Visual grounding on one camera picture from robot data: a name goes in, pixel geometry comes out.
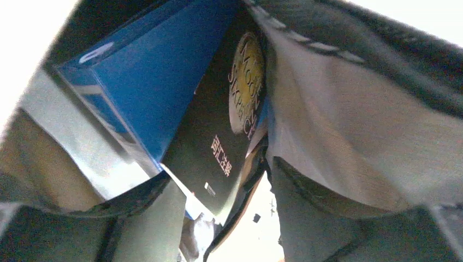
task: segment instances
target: black book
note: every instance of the black book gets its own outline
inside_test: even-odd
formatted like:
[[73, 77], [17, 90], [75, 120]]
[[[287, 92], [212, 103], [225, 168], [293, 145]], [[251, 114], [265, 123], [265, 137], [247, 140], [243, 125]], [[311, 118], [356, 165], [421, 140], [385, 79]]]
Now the black book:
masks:
[[233, 204], [264, 103], [264, 41], [250, 14], [240, 8], [163, 158], [216, 216]]

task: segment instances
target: gold circular emblem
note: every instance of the gold circular emblem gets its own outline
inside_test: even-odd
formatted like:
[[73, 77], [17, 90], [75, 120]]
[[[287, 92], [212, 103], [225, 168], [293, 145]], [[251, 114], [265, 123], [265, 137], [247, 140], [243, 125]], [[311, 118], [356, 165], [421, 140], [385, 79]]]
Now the gold circular emblem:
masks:
[[257, 108], [263, 88], [264, 58], [259, 41], [251, 32], [238, 43], [233, 59], [230, 83], [229, 114], [234, 134], [245, 133], [250, 139], [257, 124]]

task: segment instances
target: gray fabric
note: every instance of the gray fabric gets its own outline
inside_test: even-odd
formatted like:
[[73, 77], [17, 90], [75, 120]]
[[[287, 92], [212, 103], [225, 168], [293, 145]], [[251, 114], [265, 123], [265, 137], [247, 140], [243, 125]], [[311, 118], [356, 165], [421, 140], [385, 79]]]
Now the gray fabric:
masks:
[[463, 200], [463, 123], [387, 78], [315, 54], [257, 18], [270, 39], [268, 160], [284, 158], [358, 202], [402, 210]]
[[460, 261], [435, 218], [416, 209], [399, 216], [369, 221], [370, 234], [355, 250], [338, 262], [454, 262]]
[[113, 261], [175, 261], [186, 197], [174, 181], [146, 211], [124, 225]]

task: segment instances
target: stitching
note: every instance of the stitching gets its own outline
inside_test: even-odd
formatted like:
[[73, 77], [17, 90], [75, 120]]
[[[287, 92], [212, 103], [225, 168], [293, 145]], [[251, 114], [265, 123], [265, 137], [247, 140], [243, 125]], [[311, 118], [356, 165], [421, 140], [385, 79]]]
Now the stitching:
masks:
[[336, 56], [352, 63], [360, 64], [365, 62], [363, 58], [349, 51], [343, 50], [337, 46], [327, 45], [321, 42], [314, 41], [309, 37], [306, 37], [297, 33], [296, 31], [291, 30], [283, 22], [281, 22], [275, 17], [272, 17], [264, 8], [257, 5], [255, 0], [243, 0], [243, 2], [247, 5], [247, 9], [256, 19], [264, 21], [272, 28], [284, 33], [289, 39], [295, 41], [296, 43], [302, 45], [310, 51], [320, 53], [322, 55]]

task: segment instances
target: blue box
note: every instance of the blue box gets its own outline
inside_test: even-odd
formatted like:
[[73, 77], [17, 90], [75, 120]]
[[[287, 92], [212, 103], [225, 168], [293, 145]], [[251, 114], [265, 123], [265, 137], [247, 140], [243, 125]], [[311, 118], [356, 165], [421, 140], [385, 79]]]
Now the blue box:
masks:
[[142, 166], [152, 165], [169, 147], [237, 7], [167, 1], [57, 69]]

